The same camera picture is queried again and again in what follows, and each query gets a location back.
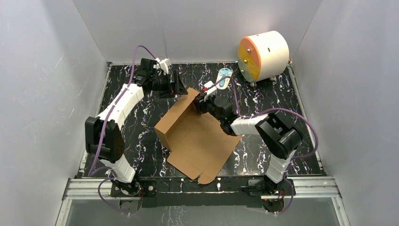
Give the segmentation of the brown cardboard box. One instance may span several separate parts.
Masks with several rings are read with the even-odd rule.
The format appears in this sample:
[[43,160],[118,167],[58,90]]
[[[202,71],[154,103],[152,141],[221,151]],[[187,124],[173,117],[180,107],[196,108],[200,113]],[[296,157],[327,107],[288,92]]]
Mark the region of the brown cardboard box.
[[171,153],[167,162],[199,184],[211,183],[242,139],[223,132],[220,122],[194,106],[193,88],[181,96],[155,125],[155,132]]

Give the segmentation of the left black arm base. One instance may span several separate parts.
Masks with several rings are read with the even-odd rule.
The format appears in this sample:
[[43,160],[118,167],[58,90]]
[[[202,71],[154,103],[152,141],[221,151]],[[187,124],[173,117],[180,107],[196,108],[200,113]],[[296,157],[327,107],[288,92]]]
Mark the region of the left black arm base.
[[119,198],[119,208],[131,215],[140,210],[144,198],[156,196],[157,182],[152,179],[135,177],[130,183],[112,179],[111,183],[111,197]]

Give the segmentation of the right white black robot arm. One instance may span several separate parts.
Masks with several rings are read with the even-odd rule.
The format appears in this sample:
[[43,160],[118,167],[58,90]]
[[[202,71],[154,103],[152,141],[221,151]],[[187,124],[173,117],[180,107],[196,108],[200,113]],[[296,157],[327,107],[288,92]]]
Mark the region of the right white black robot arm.
[[264,181],[254,185],[256,191],[265,190],[277,195],[283,190],[288,165],[303,140],[303,133],[277,110],[259,116],[238,116],[231,102],[222,97],[198,95],[193,101],[198,113],[209,113],[220,122],[222,131],[230,136],[259,135],[271,152]]

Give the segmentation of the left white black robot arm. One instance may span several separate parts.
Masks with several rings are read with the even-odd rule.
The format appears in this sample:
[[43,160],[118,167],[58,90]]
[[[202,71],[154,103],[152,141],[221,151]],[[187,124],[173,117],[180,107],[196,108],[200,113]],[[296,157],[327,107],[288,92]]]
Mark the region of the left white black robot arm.
[[146,94],[155,91],[160,98],[188,94],[178,71],[169,71],[170,65],[168,58],[141,59],[112,102],[96,117],[88,117],[85,121],[86,152],[94,157],[89,175],[97,173],[96,164],[100,161],[129,196],[137,195],[141,184],[134,179],[136,171],[124,155],[121,130],[126,118]]

